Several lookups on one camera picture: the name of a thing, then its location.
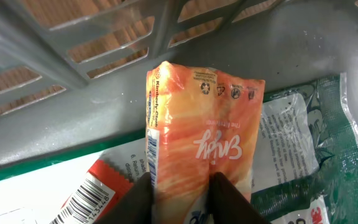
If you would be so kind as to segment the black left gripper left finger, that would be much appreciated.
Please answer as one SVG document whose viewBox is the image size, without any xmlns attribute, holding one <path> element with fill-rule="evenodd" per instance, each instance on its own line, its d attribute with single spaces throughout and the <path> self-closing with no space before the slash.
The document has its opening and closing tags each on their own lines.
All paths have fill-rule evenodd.
<svg viewBox="0 0 358 224">
<path fill-rule="evenodd" d="M 151 175 L 146 172 L 95 224 L 151 224 L 153 199 Z"/>
</svg>

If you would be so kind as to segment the orange tissue pack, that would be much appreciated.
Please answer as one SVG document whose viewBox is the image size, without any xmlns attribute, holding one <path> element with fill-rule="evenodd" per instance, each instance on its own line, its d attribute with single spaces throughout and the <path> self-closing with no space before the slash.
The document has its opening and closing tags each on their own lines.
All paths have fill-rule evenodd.
<svg viewBox="0 0 358 224">
<path fill-rule="evenodd" d="M 146 79 L 146 155 L 153 223 L 205 223 L 209 178 L 220 172 L 245 198 L 265 82 L 162 62 Z"/>
</svg>

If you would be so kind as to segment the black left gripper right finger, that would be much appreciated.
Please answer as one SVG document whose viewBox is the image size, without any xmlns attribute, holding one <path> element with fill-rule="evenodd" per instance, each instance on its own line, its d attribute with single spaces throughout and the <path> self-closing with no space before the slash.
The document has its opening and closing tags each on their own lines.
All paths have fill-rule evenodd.
<svg viewBox="0 0 358 224">
<path fill-rule="evenodd" d="M 208 210 L 215 224 L 269 224 L 221 172 L 209 177 Z"/>
</svg>

